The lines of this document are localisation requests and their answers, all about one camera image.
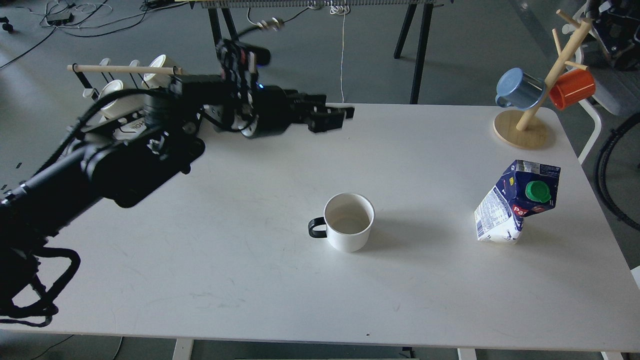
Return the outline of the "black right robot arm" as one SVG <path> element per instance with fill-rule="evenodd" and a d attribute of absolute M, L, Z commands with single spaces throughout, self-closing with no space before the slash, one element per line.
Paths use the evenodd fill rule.
<path fill-rule="evenodd" d="M 610 194 L 607 175 L 617 145 L 639 127 L 639 2 L 590 0 L 586 14 L 594 20 L 594 36 L 609 68 L 600 78 L 605 102 L 613 106 L 611 113 L 626 116 L 622 125 L 611 130 L 598 152 L 594 166 L 596 193 L 618 221 L 638 231 L 639 223 Z"/>

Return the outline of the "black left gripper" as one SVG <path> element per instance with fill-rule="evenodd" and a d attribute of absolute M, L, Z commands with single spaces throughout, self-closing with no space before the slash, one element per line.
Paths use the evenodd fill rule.
<path fill-rule="evenodd" d="M 326 101 L 325 94 L 258 85 L 247 93 L 249 114 L 243 114 L 240 120 L 240 134 L 247 139 L 281 135 L 290 125 L 300 123 L 302 107 L 311 108 L 306 125 L 313 133 L 341 129 L 345 120 L 354 118 L 354 106 L 326 106 Z"/>

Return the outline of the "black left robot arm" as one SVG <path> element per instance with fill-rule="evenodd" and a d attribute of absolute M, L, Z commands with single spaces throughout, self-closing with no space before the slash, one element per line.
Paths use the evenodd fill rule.
<path fill-rule="evenodd" d="M 326 95 L 263 86 L 258 68 L 267 48 L 221 39 L 221 74 L 178 74 L 166 88 L 121 89 L 97 100 L 60 147 L 1 201 L 1 322 L 48 326 L 55 299 L 79 269 L 72 249 L 48 247 L 101 199 L 131 208 L 203 153 L 198 133 L 207 120 L 224 132 L 260 138 L 290 125 L 313 133 L 341 129 L 354 107 L 327 105 Z"/>

